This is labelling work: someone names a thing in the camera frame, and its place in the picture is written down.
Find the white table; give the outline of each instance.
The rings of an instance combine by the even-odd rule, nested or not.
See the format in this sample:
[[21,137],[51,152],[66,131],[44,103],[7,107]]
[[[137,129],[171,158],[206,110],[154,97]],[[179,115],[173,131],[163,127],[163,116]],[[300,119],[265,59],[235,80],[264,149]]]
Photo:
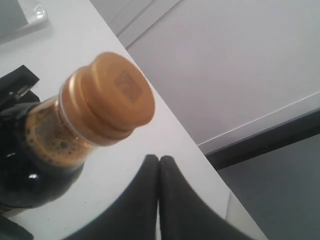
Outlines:
[[[26,65],[40,78],[33,91],[43,101],[56,95],[74,70],[89,64],[101,52],[116,52],[133,61],[88,0],[41,2],[48,11],[47,26],[1,42],[0,76]],[[60,240],[110,206],[133,179],[146,154],[173,156],[204,202],[225,217],[229,188],[162,98],[153,92],[156,112],[149,125],[91,155],[81,177],[63,197],[12,220],[30,231],[35,240]]]

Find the bottle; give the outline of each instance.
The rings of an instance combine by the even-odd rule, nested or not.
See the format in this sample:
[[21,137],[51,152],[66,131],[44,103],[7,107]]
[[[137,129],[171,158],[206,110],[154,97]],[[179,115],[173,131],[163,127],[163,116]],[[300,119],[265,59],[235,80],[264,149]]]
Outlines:
[[154,112],[143,74],[111,52],[74,72],[58,95],[3,110],[0,214],[56,200],[77,180],[92,151],[129,137]]

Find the gold cap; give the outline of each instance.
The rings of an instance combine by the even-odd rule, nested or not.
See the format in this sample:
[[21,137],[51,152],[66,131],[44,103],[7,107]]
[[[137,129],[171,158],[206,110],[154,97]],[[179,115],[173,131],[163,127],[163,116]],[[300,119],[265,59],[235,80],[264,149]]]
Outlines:
[[112,52],[100,54],[71,75],[61,89],[60,106],[72,130],[101,146],[125,139],[155,113],[144,75]]

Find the bottle neck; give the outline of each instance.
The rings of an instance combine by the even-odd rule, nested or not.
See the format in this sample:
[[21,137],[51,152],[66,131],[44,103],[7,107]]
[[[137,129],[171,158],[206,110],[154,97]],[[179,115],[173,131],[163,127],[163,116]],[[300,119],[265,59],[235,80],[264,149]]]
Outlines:
[[26,143],[46,164],[79,166],[96,146],[71,129],[61,114],[58,96],[32,108],[25,120]]

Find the wall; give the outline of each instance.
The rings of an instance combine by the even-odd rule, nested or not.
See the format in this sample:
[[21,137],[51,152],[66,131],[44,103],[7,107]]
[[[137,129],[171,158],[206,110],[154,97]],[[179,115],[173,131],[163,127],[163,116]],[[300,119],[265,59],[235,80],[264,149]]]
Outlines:
[[269,240],[320,239],[320,135],[219,171]]
[[320,107],[318,9],[182,0],[127,50],[208,153]]

